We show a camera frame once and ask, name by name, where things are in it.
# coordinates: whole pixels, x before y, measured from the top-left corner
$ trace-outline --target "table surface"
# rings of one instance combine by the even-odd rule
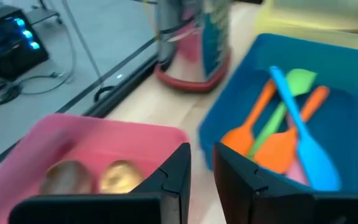
[[[202,95],[173,90],[152,75],[106,119],[178,127],[191,144],[191,196],[189,224],[225,223],[213,173],[206,168],[198,145],[197,127],[226,85],[255,38],[254,22],[260,6],[235,2],[231,7],[232,61],[229,74],[211,93]]]

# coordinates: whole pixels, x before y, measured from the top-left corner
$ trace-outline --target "silicone spatula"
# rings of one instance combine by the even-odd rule
[[[292,97],[283,72],[278,67],[271,66],[270,75],[298,130],[297,152],[310,186],[322,191],[340,190],[341,180],[338,171],[326,151],[313,139],[302,122],[298,106]]]
[[[309,96],[302,109],[302,119],[307,121],[327,98],[329,89],[319,86]],[[282,133],[272,134],[255,154],[255,161],[266,169],[284,174],[296,156],[296,127]]]
[[[263,87],[262,92],[260,93],[254,107],[251,109],[244,124],[226,133],[221,139],[221,142],[237,153],[245,156],[251,145],[254,143],[252,127],[259,118],[263,109],[273,97],[275,91],[276,87],[274,82],[270,79]]]
[[[285,79],[290,87],[293,96],[299,96],[310,91],[310,88],[316,78],[317,73],[305,69],[296,68],[291,70]],[[258,151],[259,147],[273,133],[276,133],[287,111],[285,104],[281,102],[273,112],[266,125],[260,131],[247,157],[252,158]]]
[[[287,114],[286,118],[287,118],[288,127],[294,126],[291,115]],[[295,156],[295,160],[293,161],[289,170],[285,174],[285,177],[294,180],[300,184],[309,186],[308,179],[306,178],[305,172],[303,171],[303,167],[301,165],[301,162],[299,161],[298,155]]]

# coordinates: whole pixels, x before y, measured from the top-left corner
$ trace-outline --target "plastic bin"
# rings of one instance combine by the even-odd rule
[[[358,49],[358,0],[265,0],[255,29]]]
[[[279,66],[285,73],[293,68],[314,71],[317,73],[314,86],[330,87],[330,95],[307,126],[339,169],[342,189],[358,191],[358,50],[274,34],[256,38],[200,124],[199,139],[208,167],[212,168],[213,144],[245,121],[270,78],[268,68],[271,65]],[[308,95],[296,98],[299,106]],[[276,94],[256,122],[254,136],[279,102]],[[286,129],[285,121],[280,129]]]
[[[0,168],[0,224],[23,199],[37,195],[47,169],[76,159],[97,178],[118,159],[132,160],[145,178],[188,142],[177,128],[53,114],[39,121]]]

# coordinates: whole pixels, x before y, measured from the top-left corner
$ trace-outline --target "blue led light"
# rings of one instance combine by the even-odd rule
[[[15,19],[16,24],[19,25],[19,27],[24,27],[24,20],[22,19]]]
[[[37,44],[36,42],[31,42],[31,47],[34,49],[34,50],[36,50],[36,49],[39,49],[40,48],[40,45],[39,44]]]
[[[32,33],[28,30],[23,30],[23,35],[27,38],[27,39],[30,39],[32,38]]]

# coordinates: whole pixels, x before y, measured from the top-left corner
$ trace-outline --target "pink bin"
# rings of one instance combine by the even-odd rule
[[[2,162],[0,224],[23,199],[37,195],[47,169],[68,159],[81,161],[95,179],[117,159],[130,159],[147,178],[188,142],[177,128],[53,114],[39,121]]]

